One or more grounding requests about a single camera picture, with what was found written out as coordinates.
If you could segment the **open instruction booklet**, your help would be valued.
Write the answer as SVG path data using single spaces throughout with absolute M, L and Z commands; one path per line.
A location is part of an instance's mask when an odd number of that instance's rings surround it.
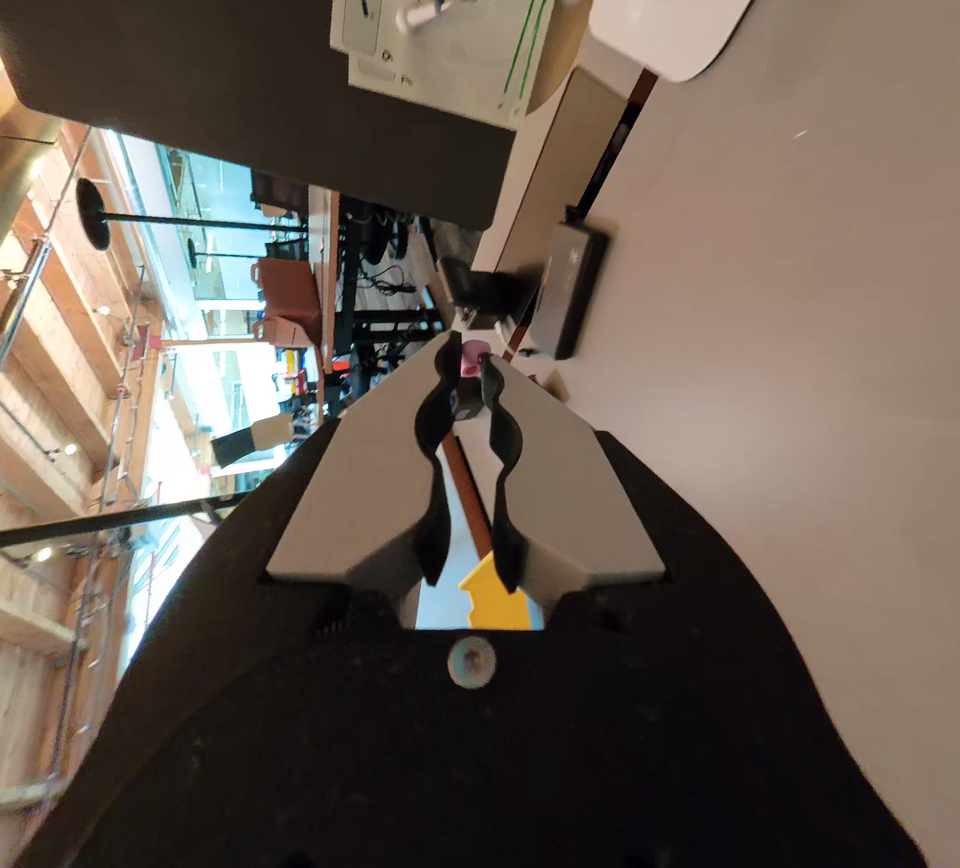
M 516 130 L 557 0 L 332 0 L 350 85 Z

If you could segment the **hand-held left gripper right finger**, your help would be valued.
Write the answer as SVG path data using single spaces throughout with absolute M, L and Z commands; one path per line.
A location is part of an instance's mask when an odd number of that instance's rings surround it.
M 661 580 L 666 566 L 594 429 L 502 358 L 482 360 L 499 462 L 490 528 L 508 591 L 544 614 L 566 595 Z

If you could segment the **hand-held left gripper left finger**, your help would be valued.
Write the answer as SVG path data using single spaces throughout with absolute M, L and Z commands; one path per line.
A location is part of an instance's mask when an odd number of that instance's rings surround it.
M 405 608 L 436 586 L 451 520 L 438 451 L 451 433 L 462 336 L 438 334 L 337 421 L 266 566 L 282 581 L 370 590 Z

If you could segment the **black box device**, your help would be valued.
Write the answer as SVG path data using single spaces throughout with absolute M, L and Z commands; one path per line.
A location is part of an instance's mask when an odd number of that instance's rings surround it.
M 475 271 L 454 257 L 442 257 L 437 274 L 443 299 L 465 330 L 493 329 L 508 319 L 520 323 L 523 286 L 513 275 Z

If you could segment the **dark partition panel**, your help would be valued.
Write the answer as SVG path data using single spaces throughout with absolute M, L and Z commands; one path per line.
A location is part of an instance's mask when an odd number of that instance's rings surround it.
M 19 101 L 483 231 L 514 136 L 350 86 L 332 0 L 1 0 Z

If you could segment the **work desk with black legs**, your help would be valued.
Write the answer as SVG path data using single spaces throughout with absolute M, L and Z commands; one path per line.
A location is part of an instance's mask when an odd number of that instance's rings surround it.
M 428 220 L 308 188 L 308 255 L 320 308 L 318 401 L 338 417 L 446 323 L 429 291 Z

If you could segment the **black pole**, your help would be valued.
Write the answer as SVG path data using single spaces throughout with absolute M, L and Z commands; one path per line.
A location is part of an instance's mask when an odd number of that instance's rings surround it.
M 220 512 L 237 507 L 246 497 L 246 492 L 241 491 L 225 496 L 211 495 L 201 499 L 150 505 L 120 512 L 89 514 L 57 522 L 6 529 L 1 532 L 1 549 L 12 549 L 33 542 L 77 538 L 196 514 L 219 517 Z

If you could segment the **black flat device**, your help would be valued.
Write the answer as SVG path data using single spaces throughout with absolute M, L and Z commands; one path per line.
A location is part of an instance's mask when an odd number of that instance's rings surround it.
M 609 242 L 589 226 L 555 228 L 527 330 L 539 353 L 554 361 L 574 355 Z

